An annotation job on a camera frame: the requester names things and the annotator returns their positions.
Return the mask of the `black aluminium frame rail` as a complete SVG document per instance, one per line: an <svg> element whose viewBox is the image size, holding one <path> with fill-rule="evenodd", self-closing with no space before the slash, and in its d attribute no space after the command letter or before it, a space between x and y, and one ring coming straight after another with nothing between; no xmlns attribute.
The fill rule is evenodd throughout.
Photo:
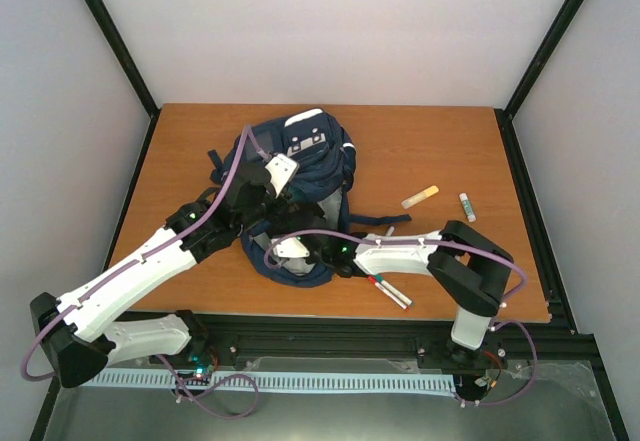
<svg viewBox="0 0 640 441"><path fill-rule="evenodd" d="M514 326L488 333L476 349L450 339L448 322L310 319L196 315L157 317L133 313L92 342L72 334L59 368L66 386L78 386L105 367L134 358L166 355L177 367L219 361L235 369L260 357L414 359L422 369L471 374L529 359Z"/></svg>

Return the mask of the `yellow highlighter pen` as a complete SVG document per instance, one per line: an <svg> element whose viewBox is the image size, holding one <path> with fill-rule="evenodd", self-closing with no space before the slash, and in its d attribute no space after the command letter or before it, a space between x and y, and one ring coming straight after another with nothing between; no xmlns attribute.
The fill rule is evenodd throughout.
<svg viewBox="0 0 640 441"><path fill-rule="evenodd" d="M434 196L439 193L439 188L435 185L432 185L422 191L406 198L401 202L401 206L404 209L409 209L410 207L415 206L416 204L425 201L426 199Z"/></svg>

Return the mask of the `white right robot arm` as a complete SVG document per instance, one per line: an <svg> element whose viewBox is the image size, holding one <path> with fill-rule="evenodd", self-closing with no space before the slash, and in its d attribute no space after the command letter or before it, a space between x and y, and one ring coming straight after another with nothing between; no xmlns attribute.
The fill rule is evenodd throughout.
<svg viewBox="0 0 640 441"><path fill-rule="evenodd" d="M312 230L296 240L311 262L320 262L342 277L389 273L433 277L457 305L451 345L469 352L481 348L515 270L511 254L461 221L414 236L339 236Z"/></svg>

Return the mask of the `navy blue backpack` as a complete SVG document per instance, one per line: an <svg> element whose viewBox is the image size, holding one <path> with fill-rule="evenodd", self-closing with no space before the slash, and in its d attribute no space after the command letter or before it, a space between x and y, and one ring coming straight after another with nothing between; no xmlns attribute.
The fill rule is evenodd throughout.
<svg viewBox="0 0 640 441"><path fill-rule="evenodd" d="M411 216L370 217L350 212L348 192L356 173L356 147L346 129L328 112L314 108L292 116L265 121L252 127L257 146L271 154L282 153L298 163L288 185L294 202L322 209L328 230L347 234L353 224L384 226L409 222ZM285 286L315 288L331 281L334 272L321 263L290 260L271 269L264 262L270 245L267 222L240 237L254 269Z"/></svg>

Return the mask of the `red cap whiteboard marker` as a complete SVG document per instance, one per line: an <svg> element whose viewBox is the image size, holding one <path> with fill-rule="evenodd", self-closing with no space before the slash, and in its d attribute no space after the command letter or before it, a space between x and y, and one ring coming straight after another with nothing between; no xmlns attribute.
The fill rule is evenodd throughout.
<svg viewBox="0 0 640 441"><path fill-rule="evenodd" d="M380 292L382 292L386 297L391 299L395 304L397 304L402 310L406 311L408 309L408 305L405 304L398 296L392 293L388 288L383 286L381 282L377 281L374 277L368 276L367 280L375 286Z"/></svg>

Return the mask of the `green cap whiteboard marker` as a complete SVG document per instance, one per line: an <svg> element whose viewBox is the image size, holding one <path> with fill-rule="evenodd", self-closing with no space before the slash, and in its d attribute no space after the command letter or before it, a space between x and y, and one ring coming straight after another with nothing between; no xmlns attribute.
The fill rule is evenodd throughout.
<svg viewBox="0 0 640 441"><path fill-rule="evenodd" d="M377 281L381 282L381 284L383 286L385 286L386 288L388 288L392 293L394 293L396 296L398 296L405 304L408 305L408 308L413 305L413 301L408 296L406 296L404 293L402 293L400 290L398 290L396 287L394 287L391 283L389 283L382 276L376 275L374 278Z"/></svg>

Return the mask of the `white glue stick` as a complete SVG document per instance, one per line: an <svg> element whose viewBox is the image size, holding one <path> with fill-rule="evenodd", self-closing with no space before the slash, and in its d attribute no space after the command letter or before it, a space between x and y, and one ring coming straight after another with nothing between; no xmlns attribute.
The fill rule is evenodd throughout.
<svg viewBox="0 0 640 441"><path fill-rule="evenodd" d="M473 209L472 203L470 198L468 197L468 195L466 193L460 193L459 194L459 200L461 202L464 214L466 216L466 219L470 222L473 223L476 221L477 217L475 214L475 211Z"/></svg>

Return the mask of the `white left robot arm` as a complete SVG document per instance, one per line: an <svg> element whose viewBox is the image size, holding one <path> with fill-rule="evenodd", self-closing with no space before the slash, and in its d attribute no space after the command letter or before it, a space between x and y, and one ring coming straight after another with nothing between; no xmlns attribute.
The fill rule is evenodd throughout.
<svg viewBox="0 0 640 441"><path fill-rule="evenodd" d="M135 358L177 355L186 363L201 361L208 335L192 312L125 322L119 316L283 210L298 169L298 163L283 154L267 163L236 163L216 195L204 194L183 205L119 263L59 297L44 292L34 298L30 311L36 344L52 376L73 388L108 366Z"/></svg>

